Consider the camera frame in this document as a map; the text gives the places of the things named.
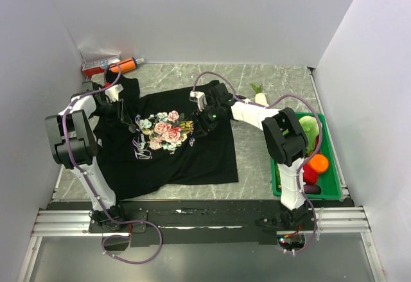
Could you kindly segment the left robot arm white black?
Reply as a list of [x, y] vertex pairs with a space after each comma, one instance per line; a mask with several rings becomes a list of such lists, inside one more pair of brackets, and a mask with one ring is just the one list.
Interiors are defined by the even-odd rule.
[[80, 93], [57, 115], [45, 119], [52, 156], [57, 164], [70, 170], [85, 188], [92, 202], [91, 222], [114, 232], [127, 224], [123, 206], [109, 187], [97, 162], [98, 144], [89, 119], [98, 116], [112, 125], [136, 132], [124, 99], [119, 97], [120, 85], [104, 88], [92, 81], [82, 84]]

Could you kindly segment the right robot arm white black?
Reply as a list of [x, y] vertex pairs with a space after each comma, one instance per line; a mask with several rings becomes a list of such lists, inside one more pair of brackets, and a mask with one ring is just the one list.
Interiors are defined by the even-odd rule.
[[268, 153], [280, 173], [281, 223], [290, 230], [302, 224], [308, 208], [300, 167], [306, 157], [308, 138], [295, 112], [288, 107], [270, 109], [241, 99], [230, 93], [225, 84], [212, 87], [209, 94], [192, 90], [189, 100], [197, 104], [197, 110], [192, 113], [195, 137], [208, 135], [226, 119], [242, 121], [263, 131]]

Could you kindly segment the black printed t-shirt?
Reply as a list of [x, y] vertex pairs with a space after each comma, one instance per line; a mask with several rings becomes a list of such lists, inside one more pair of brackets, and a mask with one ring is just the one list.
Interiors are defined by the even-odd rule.
[[117, 199], [157, 191], [167, 184], [205, 185], [238, 181], [234, 137], [226, 119], [205, 137], [194, 137], [189, 100], [183, 87], [140, 95], [139, 82], [122, 76], [120, 96], [137, 129], [100, 118], [97, 163]]

